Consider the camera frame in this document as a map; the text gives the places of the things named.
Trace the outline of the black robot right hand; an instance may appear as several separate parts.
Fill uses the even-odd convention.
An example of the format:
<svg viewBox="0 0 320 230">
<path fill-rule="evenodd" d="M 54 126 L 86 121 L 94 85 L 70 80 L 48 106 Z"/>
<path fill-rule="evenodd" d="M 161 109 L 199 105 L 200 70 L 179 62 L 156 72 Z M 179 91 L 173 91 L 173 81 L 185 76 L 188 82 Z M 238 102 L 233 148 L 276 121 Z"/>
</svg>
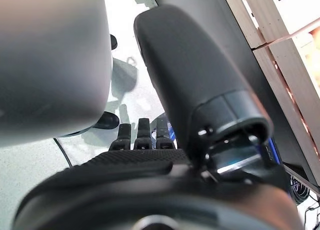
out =
<svg viewBox="0 0 320 230">
<path fill-rule="evenodd" d="M 284 167 L 269 157 L 273 124 L 239 69 L 174 6 L 139 14 L 134 33 L 178 149 L 133 150 L 127 129 L 104 152 L 22 200 L 14 230 L 301 230 Z"/>
</svg>

